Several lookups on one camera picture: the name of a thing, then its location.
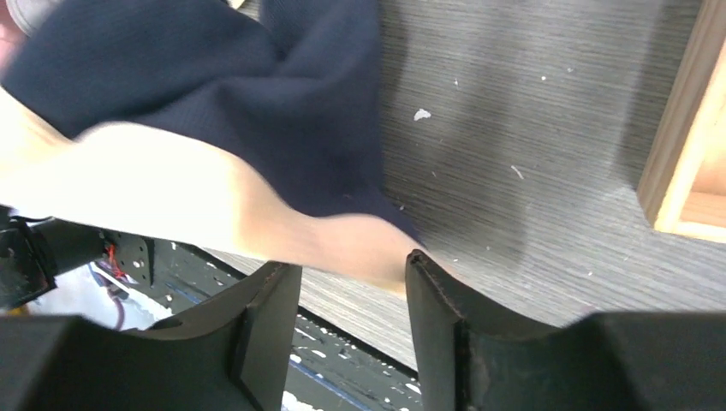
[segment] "garment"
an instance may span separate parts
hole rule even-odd
[[[64,0],[2,78],[0,203],[400,289],[421,246],[382,193],[380,58],[374,0]],[[104,182],[125,208],[71,199]]]

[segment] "wooden tray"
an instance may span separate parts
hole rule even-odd
[[[658,231],[726,242],[726,1],[705,0],[638,186]]]

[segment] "navy blue cloth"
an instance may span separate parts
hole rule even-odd
[[[417,238],[382,193],[376,0],[261,0],[259,14],[64,0],[2,84],[69,138],[113,120],[168,130],[243,158],[298,211],[372,214]]]

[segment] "cream fabric strip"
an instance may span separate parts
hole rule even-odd
[[[6,206],[309,266],[401,297],[406,257],[423,248],[378,217],[303,215],[237,156],[179,134],[108,122],[71,141],[4,90],[0,113]]]

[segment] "pink object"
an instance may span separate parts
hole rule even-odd
[[[13,22],[8,4],[0,0],[0,71],[12,57],[13,51],[25,40],[25,34]]]

